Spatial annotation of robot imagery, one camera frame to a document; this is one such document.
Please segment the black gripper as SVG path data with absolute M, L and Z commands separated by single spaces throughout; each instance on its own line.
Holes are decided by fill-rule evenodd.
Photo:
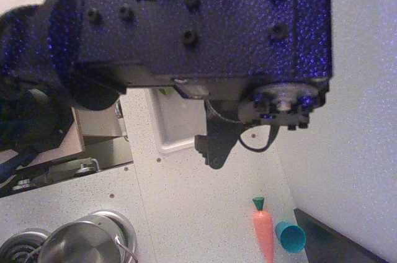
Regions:
M 205 101 L 204 107 L 206 132 L 194 136 L 194 147 L 206 165 L 220 169 L 245 127 L 238 118 L 237 102 Z

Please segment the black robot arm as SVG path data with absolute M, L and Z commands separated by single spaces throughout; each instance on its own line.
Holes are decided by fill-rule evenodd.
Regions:
M 195 149 L 221 168 L 242 134 L 306 129 L 332 78 L 331 0 L 44 0 L 1 15 L 1 181 L 59 147 L 72 108 L 129 88 L 202 100 Z

